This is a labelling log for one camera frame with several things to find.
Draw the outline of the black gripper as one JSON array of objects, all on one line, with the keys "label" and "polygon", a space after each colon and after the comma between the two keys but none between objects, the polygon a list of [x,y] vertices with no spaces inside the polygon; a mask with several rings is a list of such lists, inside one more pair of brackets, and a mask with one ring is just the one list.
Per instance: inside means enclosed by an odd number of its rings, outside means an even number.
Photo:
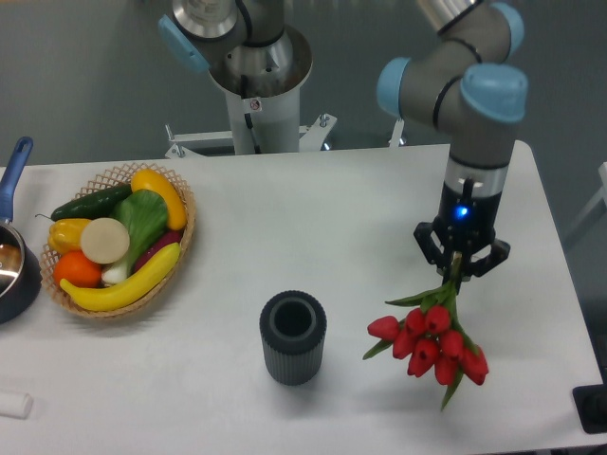
[{"label": "black gripper", "polygon": [[[453,251],[461,253],[458,286],[472,277],[480,278],[502,264],[509,256],[510,244],[495,240],[494,223],[502,194],[465,198],[443,185],[439,209],[432,222],[420,222],[414,229],[426,261],[436,267],[442,282],[451,277]],[[477,251],[489,252],[476,259]]]}]

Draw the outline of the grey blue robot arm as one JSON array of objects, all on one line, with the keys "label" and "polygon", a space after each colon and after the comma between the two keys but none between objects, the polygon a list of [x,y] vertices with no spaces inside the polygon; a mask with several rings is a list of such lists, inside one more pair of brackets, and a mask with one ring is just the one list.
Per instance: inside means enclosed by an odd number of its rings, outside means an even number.
[{"label": "grey blue robot arm", "polygon": [[[524,38],[517,10],[497,2],[422,1],[440,38],[422,61],[382,69],[379,107],[431,125],[451,139],[439,211],[414,237],[445,281],[462,282],[506,260],[495,236],[528,82],[507,59]],[[224,92],[239,155],[299,152],[300,89],[312,67],[304,36],[285,22],[281,1],[175,1],[157,24],[168,50]]]}]

